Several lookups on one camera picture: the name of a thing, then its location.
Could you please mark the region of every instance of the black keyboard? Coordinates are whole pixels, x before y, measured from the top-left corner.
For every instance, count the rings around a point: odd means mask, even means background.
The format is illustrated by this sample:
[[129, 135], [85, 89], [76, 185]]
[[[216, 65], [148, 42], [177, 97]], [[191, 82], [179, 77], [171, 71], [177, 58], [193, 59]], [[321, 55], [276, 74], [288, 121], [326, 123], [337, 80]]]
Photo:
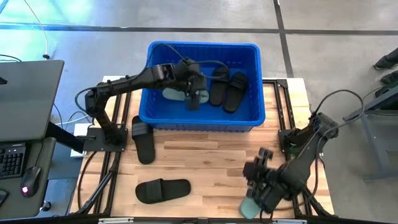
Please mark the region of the black keyboard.
[[25, 151], [25, 143], [0, 144], [0, 180], [22, 175]]

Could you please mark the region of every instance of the black slide sandal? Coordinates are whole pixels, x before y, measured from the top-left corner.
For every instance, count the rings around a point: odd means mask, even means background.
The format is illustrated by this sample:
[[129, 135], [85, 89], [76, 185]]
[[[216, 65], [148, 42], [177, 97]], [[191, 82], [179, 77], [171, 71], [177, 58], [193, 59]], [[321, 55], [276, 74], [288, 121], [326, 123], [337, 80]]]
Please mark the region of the black slide sandal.
[[136, 143], [138, 160], [150, 164], [155, 160], [154, 129], [138, 116], [132, 118], [132, 139]]
[[187, 196], [191, 192], [191, 183], [185, 179], [157, 179], [141, 183], [136, 187], [140, 202], [153, 204]]
[[226, 67], [219, 67], [213, 72], [214, 79], [210, 86], [209, 104], [212, 106], [220, 106], [223, 104], [225, 90], [229, 84], [229, 71]]
[[226, 91], [226, 99], [223, 104], [223, 108], [227, 113], [234, 113], [238, 109], [247, 87], [248, 79], [246, 76], [241, 72], [234, 73]]

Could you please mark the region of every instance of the concrete floor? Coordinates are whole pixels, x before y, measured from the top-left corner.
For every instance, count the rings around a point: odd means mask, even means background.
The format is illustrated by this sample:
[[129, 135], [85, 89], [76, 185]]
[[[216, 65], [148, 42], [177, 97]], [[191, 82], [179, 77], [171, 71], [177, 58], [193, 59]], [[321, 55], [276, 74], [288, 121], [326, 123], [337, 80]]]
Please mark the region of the concrete floor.
[[[375, 71], [372, 64], [395, 49], [398, 43], [398, 32], [394, 32], [398, 30], [398, 2], [395, 0], [280, 0], [285, 29], [348, 30], [346, 35], [331, 35], [332, 32], [280, 35], [275, 32], [280, 23], [278, 25], [273, 0], [29, 2], [44, 24], [239, 28], [230, 33], [209, 29], [208, 32], [133, 32], [134, 29], [131, 32], [48, 31], [49, 54], [52, 59], [65, 61], [55, 100], [63, 120], [76, 111], [73, 98], [77, 91], [95, 85], [104, 75], [127, 75], [140, 71], [147, 47], [155, 40], [255, 43], [262, 54], [263, 76], [304, 78], [313, 108], [333, 90], [347, 88], [363, 96], [378, 87], [378, 80], [391, 71]], [[10, 1], [0, 14], [0, 22], [6, 25], [0, 26], [1, 54], [21, 60], [42, 59], [45, 42], [41, 31], [29, 30], [22, 24], [17, 24], [17, 27], [28, 30], [5, 29], [9, 22], [35, 22], [23, 1]], [[393, 32], [380, 35], [385, 33], [358, 33], [356, 30]], [[285, 55], [282, 53], [283, 48], [289, 50], [290, 60], [286, 51]], [[290, 66], [293, 72], [287, 74]], [[321, 110], [342, 122], [341, 118], [357, 107], [359, 103], [354, 97], [342, 93], [326, 101]], [[326, 176], [335, 213], [344, 218], [396, 223], [398, 180], [365, 184], [363, 175], [375, 171], [375, 161], [361, 123], [341, 128], [340, 133], [339, 138], [325, 146]], [[66, 212], [78, 175], [76, 167], [80, 164], [80, 161], [71, 159], [74, 169], [67, 169], [68, 163], [62, 163], [67, 153], [57, 152], [62, 150], [61, 146], [58, 148], [51, 173], [52, 185], [63, 184], [66, 191], [65, 195], [58, 197], [49, 186], [46, 199], [58, 204], [47, 215]]]

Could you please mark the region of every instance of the slipper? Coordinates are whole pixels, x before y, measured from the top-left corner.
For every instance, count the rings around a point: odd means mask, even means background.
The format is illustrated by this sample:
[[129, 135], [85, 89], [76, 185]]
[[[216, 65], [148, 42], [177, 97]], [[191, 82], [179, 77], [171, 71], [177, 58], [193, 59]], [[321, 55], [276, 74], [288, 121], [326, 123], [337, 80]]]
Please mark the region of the slipper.
[[246, 76], [241, 72], [236, 72], [231, 78], [223, 104], [223, 108], [227, 113], [234, 113], [238, 109], [247, 87], [248, 79]]
[[[168, 100], [175, 100], [175, 101], [188, 100], [187, 96], [183, 91], [177, 91], [172, 88], [165, 88], [162, 91], [162, 95], [164, 98]], [[209, 100], [209, 92], [207, 90], [199, 90], [199, 103], [207, 103], [208, 100]]]
[[239, 206], [239, 213], [247, 219], [256, 217], [261, 212], [261, 208], [256, 204], [253, 198], [245, 197]]
[[157, 179], [144, 182], [136, 187], [136, 195], [140, 202], [153, 204], [187, 196], [191, 192], [191, 183], [185, 179]]
[[142, 164], [150, 164], [155, 160], [154, 129], [143, 123], [139, 116], [132, 118], [132, 139], [136, 143], [138, 160]]
[[209, 104], [220, 106], [223, 104], [225, 90], [229, 84], [229, 72], [226, 67], [219, 67], [213, 72], [213, 77], [219, 77], [211, 82]]

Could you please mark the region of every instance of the wooden tabletop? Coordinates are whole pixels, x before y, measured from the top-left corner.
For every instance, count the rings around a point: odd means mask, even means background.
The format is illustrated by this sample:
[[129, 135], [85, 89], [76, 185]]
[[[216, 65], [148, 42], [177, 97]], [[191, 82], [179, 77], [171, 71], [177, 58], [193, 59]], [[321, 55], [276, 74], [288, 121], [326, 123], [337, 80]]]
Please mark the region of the wooden tabletop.
[[[296, 127], [304, 128], [310, 115], [304, 80], [287, 79]], [[282, 89], [282, 106], [285, 99]], [[156, 159], [149, 165], [142, 165], [137, 158], [134, 141], [131, 139], [131, 120], [138, 115], [141, 91], [132, 93], [127, 128], [129, 137], [126, 150], [122, 153], [118, 180], [113, 201], [113, 217], [208, 217], [242, 218], [239, 204], [246, 194], [246, 179], [242, 169], [246, 161], [252, 161], [260, 147], [274, 151], [271, 167], [279, 167], [285, 162], [278, 147], [277, 132], [280, 129], [272, 85], [264, 85], [266, 121], [248, 133], [219, 133], [199, 131], [154, 131]], [[106, 112], [111, 117], [114, 98], [108, 101]], [[121, 106], [118, 116], [121, 122]], [[95, 155], [88, 165], [81, 185], [81, 202], [86, 202], [100, 179], [104, 153]], [[326, 211], [333, 213], [325, 171], [319, 163], [319, 186], [317, 200]], [[314, 165], [308, 180], [313, 189], [315, 182]], [[137, 184], [154, 179], [188, 179], [192, 185], [191, 194], [168, 202], [146, 205], [138, 201]], [[106, 204], [108, 187], [104, 191], [101, 211]], [[292, 206], [292, 202], [281, 201], [279, 207]], [[71, 212], [77, 211], [77, 194], [74, 195]], [[292, 218], [293, 211], [275, 212], [274, 218]]]

